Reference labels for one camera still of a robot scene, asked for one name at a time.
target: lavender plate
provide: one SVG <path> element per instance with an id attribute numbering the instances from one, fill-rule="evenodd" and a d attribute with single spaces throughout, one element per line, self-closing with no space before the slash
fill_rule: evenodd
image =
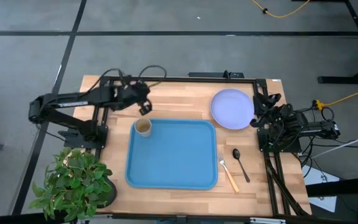
<path id="1" fill-rule="evenodd" d="M 254 103 L 240 90 L 221 90 L 211 100 L 211 114 L 224 128 L 243 129 L 254 118 Z"/>

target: wooden-handled fork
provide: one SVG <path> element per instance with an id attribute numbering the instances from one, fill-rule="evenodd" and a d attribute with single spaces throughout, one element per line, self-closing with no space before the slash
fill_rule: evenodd
<path id="1" fill-rule="evenodd" d="M 237 187 L 237 184 L 235 183 L 233 177 L 231 176 L 230 172 L 228 171 L 228 169 L 224 163 L 223 155 L 221 153 L 218 154 L 218 159 L 219 159 L 219 163 L 224 167 L 224 170 L 226 171 L 226 174 L 229 177 L 230 183 L 233 186 L 234 191 L 236 193 L 240 192 L 239 188 Z"/>

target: spoon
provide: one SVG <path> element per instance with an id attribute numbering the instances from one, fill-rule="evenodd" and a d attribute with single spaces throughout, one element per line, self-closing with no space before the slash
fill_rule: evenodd
<path id="1" fill-rule="evenodd" d="M 239 161 L 241 169 L 242 169 L 242 172 L 244 173 L 244 177 L 246 177 L 246 181 L 247 181 L 247 183 L 249 183 L 250 179 L 249 179 L 246 171 L 242 167 L 242 164 L 241 164 L 241 161 L 240 161 L 240 151 L 238 149 L 233 149 L 233 157 Z"/>

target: concrete floor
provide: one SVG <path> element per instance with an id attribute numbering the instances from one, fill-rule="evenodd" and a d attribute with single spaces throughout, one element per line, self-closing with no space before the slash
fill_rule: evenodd
<path id="1" fill-rule="evenodd" d="M 71 30 L 80 0 L 0 1 L 0 30 Z M 300 2 L 260 3 L 285 14 Z M 358 14 L 358 0 L 352 0 Z M 79 30 L 356 30 L 342 3 L 311 2 L 286 19 L 263 15 L 251 1 L 88 1 Z M 11 212 L 36 129 L 27 120 L 28 103 L 51 91 L 68 37 L 0 37 L 0 215 Z M 358 85 L 319 85 L 321 75 L 350 76 L 358 72 L 358 38 L 349 37 L 77 37 L 60 93 L 78 91 L 83 75 L 99 75 L 111 67 L 137 74 L 159 64 L 169 76 L 188 72 L 243 72 L 249 78 L 281 79 L 287 101 L 305 108 L 311 100 L 331 102 L 358 91 Z M 332 106 L 341 129 L 339 140 L 358 137 L 358 97 Z M 57 133 L 62 128 L 50 125 Z M 315 143 L 331 144 L 319 140 Z M 63 144 L 45 138 L 33 181 Z M 329 148 L 315 147 L 314 154 Z M 318 158 L 321 168 L 349 179 L 358 177 L 358 149 L 343 149 Z M 344 197 L 353 209 L 355 200 Z M 24 213 L 34 199 L 27 195 Z M 355 220 L 338 201 L 338 212 L 313 207 L 318 217 Z"/>

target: wooden tabletop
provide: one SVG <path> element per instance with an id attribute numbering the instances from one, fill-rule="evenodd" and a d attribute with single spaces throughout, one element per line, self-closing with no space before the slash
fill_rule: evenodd
<path id="1" fill-rule="evenodd" d="M 98 79 L 85 75 L 80 91 L 86 91 Z M 267 80 L 268 93 L 281 93 L 278 104 L 285 103 L 280 80 Z M 216 123 L 209 112 L 209 103 L 219 90 L 236 88 L 250 97 L 254 95 L 251 84 L 245 83 L 188 83 L 163 82 L 152 87 L 149 98 L 153 111 L 146 118 L 205 119 L 216 129 L 218 152 L 223 153 L 227 168 L 236 181 L 240 192 L 236 194 L 223 167 L 218 165 L 218 182 L 210 190 L 137 189 L 125 180 L 126 157 L 130 129 L 141 117 L 139 107 L 132 105 L 122 111 L 111 112 L 107 125 L 108 139 L 101 153 L 101 162 L 112 170 L 109 178 L 117 187 L 117 199 L 99 212 L 229 215 L 229 216 L 272 216 L 269 188 L 267 185 L 264 158 L 259 151 L 256 129 L 248 126 L 242 130 L 228 130 Z M 92 106 L 76 108 L 74 117 L 87 120 L 93 114 Z M 247 183 L 241 167 L 233 157 L 232 150 L 241 152 L 241 162 L 251 182 Z M 295 200 L 311 213 L 305 182 L 298 160 L 290 153 L 281 153 L 285 183 Z M 283 213 L 280 191 L 276 196 L 279 212 Z"/>

